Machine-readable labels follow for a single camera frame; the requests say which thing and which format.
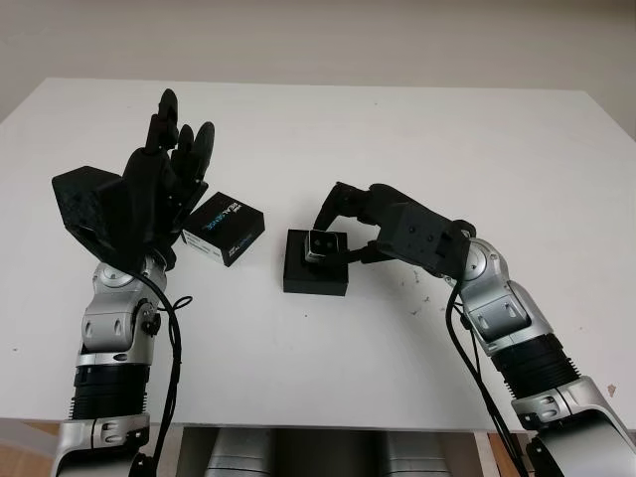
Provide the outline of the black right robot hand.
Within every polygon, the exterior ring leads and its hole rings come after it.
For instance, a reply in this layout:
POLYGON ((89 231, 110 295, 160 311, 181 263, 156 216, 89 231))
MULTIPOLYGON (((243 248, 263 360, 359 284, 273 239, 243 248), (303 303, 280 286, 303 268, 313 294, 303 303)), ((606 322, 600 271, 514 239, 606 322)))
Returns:
MULTIPOLYGON (((381 228, 388 216, 389 207, 398 204, 422 208, 422 204, 386 184, 373 184, 368 190, 361 190, 337 182, 323 203, 310 233, 326 233, 338 217, 356 218, 362 224, 381 228)), ((362 248, 344 251, 320 251, 319 246, 313 242, 313 238, 305 241, 305 259, 321 266, 338 266, 356 261, 374 263, 394 259, 393 256, 383 253, 375 240, 369 241, 362 248)))

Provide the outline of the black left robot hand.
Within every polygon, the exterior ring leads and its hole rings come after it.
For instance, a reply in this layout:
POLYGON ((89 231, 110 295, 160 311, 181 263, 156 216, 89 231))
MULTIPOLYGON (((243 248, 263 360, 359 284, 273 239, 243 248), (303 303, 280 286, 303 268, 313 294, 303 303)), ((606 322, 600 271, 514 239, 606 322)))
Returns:
POLYGON ((167 88, 152 114, 145 144, 136 149, 123 172, 130 188, 134 230, 144 248, 164 256, 171 251, 186 219, 208 189, 215 125, 197 131, 178 124, 178 98, 167 88))

